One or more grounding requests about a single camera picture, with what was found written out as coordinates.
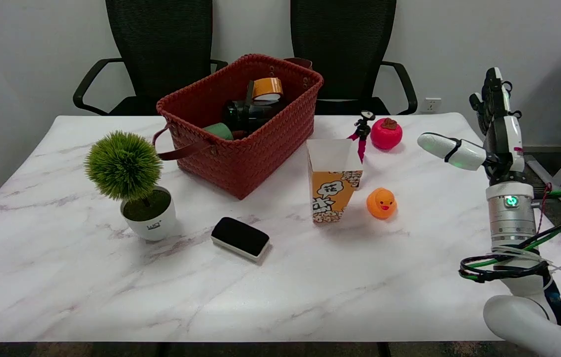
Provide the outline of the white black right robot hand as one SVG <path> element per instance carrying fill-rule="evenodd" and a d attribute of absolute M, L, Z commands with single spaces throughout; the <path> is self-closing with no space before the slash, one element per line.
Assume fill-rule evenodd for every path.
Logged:
<path fill-rule="evenodd" d="M 425 132 L 417 138 L 417 145 L 458 169 L 477 171 L 483 167 L 490 185 L 521 180 L 525 167 L 521 111 L 511 110 L 511 91 L 512 84 L 503 79 L 500 68 L 493 67 L 485 73 L 481 91 L 469 96 L 478 127 L 485 136 L 484 144 Z"/>

